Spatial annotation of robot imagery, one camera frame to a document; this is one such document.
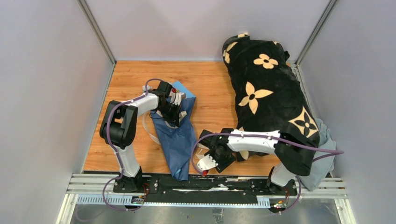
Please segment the gray wall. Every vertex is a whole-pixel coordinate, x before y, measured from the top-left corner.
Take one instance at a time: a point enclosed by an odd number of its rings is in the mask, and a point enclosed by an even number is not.
[[[230,36],[280,42],[295,60],[328,0],[88,0],[117,60],[221,60]]]
[[[0,223],[55,223],[111,65],[76,0],[0,3]]]
[[[339,150],[357,223],[394,223],[396,180],[396,1],[340,0],[308,57],[303,76]]]

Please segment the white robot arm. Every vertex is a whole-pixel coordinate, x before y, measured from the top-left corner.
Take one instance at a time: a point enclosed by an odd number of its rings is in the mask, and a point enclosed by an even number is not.
[[[208,134],[212,133],[204,130],[200,137]],[[289,139],[302,145],[314,146],[312,141],[293,129],[283,132],[245,132],[225,128],[217,136],[202,140],[201,144],[208,147],[209,152],[199,160],[197,167],[201,172],[212,168],[221,172],[235,161],[232,152],[247,150],[273,154],[280,159],[281,162],[269,174],[269,187],[284,187],[296,175],[309,175],[315,152],[283,144],[277,139]]]
[[[170,103],[167,101],[168,97],[178,100],[172,100]],[[109,103],[99,134],[109,144],[106,133],[106,128],[109,126],[110,139],[116,148],[114,153],[119,153],[120,172],[123,169],[125,177],[135,178],[139,171],[141,173],[141,167],[136,160],[132,145],[136,134],[137,118],[145,112],[158,110],[164,120],[179,126],[180,102],[184,97],[183,93],[176,93],[171,84],[161,81],[157,89],[150,90],[140,97],[123,102],[111,101]],[[111,110],[116,106],[119,107],[115,110],[113,117],[110,118]]]

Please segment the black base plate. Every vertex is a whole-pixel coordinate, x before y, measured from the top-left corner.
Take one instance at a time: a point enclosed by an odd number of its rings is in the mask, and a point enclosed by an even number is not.
[[[147,202],[245,204],[257,203],[257,195],[273,195],[263,187],[267,182],[266,178],[238,179],[238,176],[207,175],[202,177],[200,175],[189,175],[189,180],[177,181],[169,174],[143,174],[143,182],[150,186],[150,193],[146,198]],[[228,190],[200,191],[219,186],[225,186]],[[286,188],[291,196],[297,195],[294,180],[290,180]],[[117,186],[114,186],[114,192],[131,193],[128,189],[120,189]],[[278,195],[286,196],[286,191],[282,191]]]

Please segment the black fleece blanket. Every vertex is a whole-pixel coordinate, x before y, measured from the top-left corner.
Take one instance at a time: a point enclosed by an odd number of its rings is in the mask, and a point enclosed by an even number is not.
[[[308,108],[300,82],[286,64],[287,51],[275,41],[232,36],[223,45],[224,64],[235,91],[237,129],[271,132],[295,128],[319,143],[318,126]],[[239,161],[253,152],[237,154]]]

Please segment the blue cloth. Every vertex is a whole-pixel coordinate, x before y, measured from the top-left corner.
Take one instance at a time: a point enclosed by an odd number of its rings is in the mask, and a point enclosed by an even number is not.
[[[195,96],[188,91],[179,81],[172,84],[180,92],[186,94],[182,99],[180,111],[186,111],[187,115],[180,121],[179,128],[168,127],[158,114],[152,114],[154,127],[161,143],[170,174],[179,181],[188,180],[189,160],[191,150],[197,138],[190,122],[192,109],[194,108]]]
[[[319,128],[319,148],[335,150],[336,143],[330,137],[330,130],[321,119],[315,119],[315,121]],[[316,152],[315,158],[325,154],[327,153]],[[312,163],[310,175],[300,176],[303,185],[310,191],[315,190],[326,177],[327,173],[334,169],[333,161],[334,156],[330,156]]]

